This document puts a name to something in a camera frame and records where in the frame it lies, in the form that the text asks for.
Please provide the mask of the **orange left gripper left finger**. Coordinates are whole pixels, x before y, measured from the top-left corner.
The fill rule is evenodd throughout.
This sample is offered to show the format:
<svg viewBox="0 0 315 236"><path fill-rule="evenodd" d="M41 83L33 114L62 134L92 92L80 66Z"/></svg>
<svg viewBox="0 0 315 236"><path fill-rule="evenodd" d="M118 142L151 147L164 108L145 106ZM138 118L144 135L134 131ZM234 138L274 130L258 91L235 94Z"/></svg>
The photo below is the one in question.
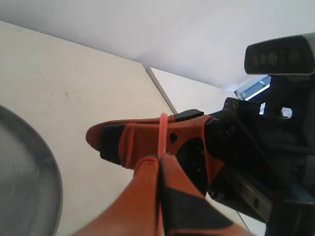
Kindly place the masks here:
<svg viewBox="0 0 315 236"><path fill-rule="evenodd" d="M141 158L122 194L74 236L155 236L158 233L157 157Z"/></svg>

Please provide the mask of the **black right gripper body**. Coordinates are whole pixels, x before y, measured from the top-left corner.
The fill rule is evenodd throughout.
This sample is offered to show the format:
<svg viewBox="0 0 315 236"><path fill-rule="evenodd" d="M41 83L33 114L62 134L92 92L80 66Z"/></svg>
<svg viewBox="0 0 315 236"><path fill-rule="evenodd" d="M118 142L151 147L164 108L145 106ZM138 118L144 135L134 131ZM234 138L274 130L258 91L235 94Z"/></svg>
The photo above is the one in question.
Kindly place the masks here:
<svg viewBox="0 0 315 236"><path fill-rule="evenodd" d="M262 115L259 104L227 98L206 122L207 151L224 162L220 203L262 222L315 214L315 132L301 119Z"/></svg>

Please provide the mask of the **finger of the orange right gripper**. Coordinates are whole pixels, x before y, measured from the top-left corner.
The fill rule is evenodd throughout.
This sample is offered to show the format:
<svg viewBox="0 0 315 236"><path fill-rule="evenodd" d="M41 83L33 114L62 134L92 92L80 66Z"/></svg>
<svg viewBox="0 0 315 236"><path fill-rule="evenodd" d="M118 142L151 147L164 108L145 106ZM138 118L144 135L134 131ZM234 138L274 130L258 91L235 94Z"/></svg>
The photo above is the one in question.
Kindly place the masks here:
<svg viewBox="0 0 315 236"><path fill-rule="evenodd" d="M184 121L184 120L196 118L202 115L204 115L202 111L199 111L197 109L190 109L190 110L186 110L186 111L174 114L174 115L170 115L167 117L167 120L169 123L172 123L172 122L178 122L178 121ZM160 122L160 118L131 119L128 121L128 123L141 123L141 124L155 124L159 122Z"/></svg>
<svg viewBox="0 0 315 236"><path fill-rule="evenodd" d="M206 165L209 154L205 148L204 126L211 117L168 116L166 151L176 156L195 187L206 195L212 171ZM135 169L145 156L158 152L159 118L113 120L96 124L86 133L87 143L106 161Z"/></svg>

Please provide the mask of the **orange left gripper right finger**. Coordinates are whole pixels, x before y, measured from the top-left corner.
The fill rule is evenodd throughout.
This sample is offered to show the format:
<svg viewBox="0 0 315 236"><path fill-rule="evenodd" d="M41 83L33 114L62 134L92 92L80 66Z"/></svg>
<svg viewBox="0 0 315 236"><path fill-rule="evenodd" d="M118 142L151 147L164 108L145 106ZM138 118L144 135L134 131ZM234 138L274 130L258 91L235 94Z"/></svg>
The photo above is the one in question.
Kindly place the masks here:
<svg viewBox="0 0 315 236"><path fill-rule="evenodd" d="M248 231L210 205L174 155L160 160L164 194L163 226L167 236L247 236Z"/></svg>

